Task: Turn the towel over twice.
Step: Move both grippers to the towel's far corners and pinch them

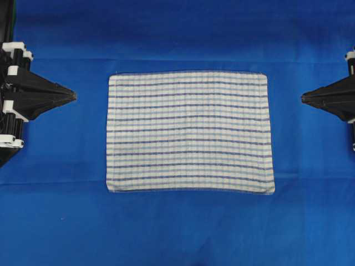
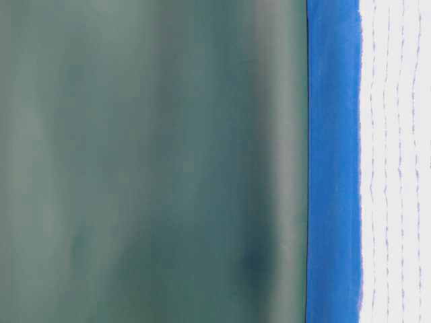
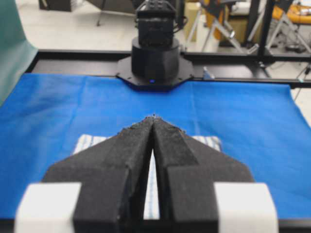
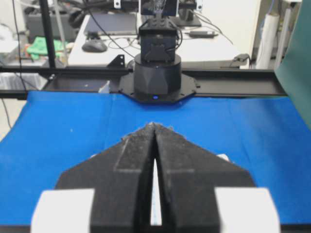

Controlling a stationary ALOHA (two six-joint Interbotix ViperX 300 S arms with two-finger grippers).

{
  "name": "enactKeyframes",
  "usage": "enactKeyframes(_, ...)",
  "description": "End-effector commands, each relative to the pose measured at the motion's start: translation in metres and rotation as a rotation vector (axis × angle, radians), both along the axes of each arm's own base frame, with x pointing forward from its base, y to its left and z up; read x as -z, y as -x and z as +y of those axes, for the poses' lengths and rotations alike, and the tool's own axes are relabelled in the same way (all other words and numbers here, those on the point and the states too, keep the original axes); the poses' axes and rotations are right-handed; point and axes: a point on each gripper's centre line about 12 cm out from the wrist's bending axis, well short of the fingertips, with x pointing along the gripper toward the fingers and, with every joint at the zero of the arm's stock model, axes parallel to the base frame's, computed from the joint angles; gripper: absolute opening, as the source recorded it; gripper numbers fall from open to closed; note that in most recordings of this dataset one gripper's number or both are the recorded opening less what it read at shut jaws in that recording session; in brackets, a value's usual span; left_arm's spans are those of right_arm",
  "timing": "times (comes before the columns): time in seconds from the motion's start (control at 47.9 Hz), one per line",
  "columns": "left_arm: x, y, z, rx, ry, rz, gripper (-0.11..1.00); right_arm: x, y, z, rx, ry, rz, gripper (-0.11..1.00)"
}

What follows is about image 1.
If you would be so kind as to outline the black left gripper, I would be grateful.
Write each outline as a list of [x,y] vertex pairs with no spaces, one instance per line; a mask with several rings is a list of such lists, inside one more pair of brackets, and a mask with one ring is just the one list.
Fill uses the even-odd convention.
[[[23,42],[1,43],[1,146],[22,147],[23,124],[77,99],[75,92],[29,71]],[[27,91],[49,94],[30,94]]]

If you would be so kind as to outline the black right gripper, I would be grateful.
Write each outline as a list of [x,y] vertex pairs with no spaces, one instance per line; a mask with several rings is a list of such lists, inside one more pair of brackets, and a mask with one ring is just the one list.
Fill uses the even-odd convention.
[[325,100],[316,100],[315,98],[341,96],[352,94],[354,97],[354,48],[348,51],[344,56],[349,76],[330,85],[320,87],[316,90],[302,94],[301,101],[304,104],[314,108],[321,109],[339,117],[342,121],[348,121],[352,125],[354,150],[354,102],[329,102]]

